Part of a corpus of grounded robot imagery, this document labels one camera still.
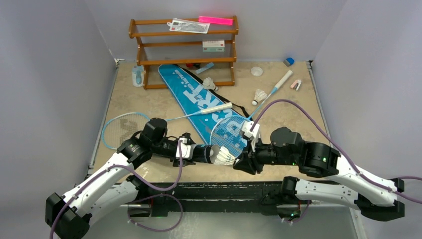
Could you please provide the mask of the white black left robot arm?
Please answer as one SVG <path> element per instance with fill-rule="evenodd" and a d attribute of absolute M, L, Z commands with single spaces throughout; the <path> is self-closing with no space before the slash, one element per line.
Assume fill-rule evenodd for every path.
<path fill-rule="evenodd" d="M 80 239 L 106 210 L 132 201 L 144 203 L 149 188 L 160 192 L 174 189 L 185 161 L 215 162 L 218 146 L 195 144 L 186 136 L 169 140 L 167 126 L 164 119 L 152 118 L 143 130 L 125 140 L 98 171 L 62 195 L 51 194 L 45 207 L 49 238 L 57 235 L 61 239 Z M 174 160 L 179 167 L 175 182 L 168 187 L 155 186 L 136 173 L 154 154 Z"/>

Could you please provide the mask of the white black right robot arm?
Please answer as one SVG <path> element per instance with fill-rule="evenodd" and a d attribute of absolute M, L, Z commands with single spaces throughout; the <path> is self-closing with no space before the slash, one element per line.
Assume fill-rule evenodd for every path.
<path fill-rule="evenodd" d="M 383 179 L 359 167 L 324 143 L 306 142 L 286 127 L 273 131 L 270 143 L 248 143 L 233 168 L 252 175 L 264 165 L 297 166 L 308 177 L 325 183 L 285 176 L 279 189 L 265 193 L 262 204 L 294 204 L 325 201 L 359 210 L 367 218 L 391 221 L 405 215 L 405 205 L 396 192 L 404 191 L 402 179 Z"/>

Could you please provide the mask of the clear tube lid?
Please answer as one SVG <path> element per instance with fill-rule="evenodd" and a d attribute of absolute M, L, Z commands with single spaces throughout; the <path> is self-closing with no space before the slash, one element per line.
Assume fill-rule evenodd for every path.
<path fill-rule="evenodd" d="M 257 67 L 257 66 L 255 66 L 255 67 L 252 67 L 252 68 L 250 69 L 250 72 L 251 72 L 251 74 L 252 74 L 253 76 L 255 76 L 255 77 L 259 77 L 259 76 L 261 76 L 261 75 L 263 74 L 263 69 L 262 69 L 261 67 Z"/>

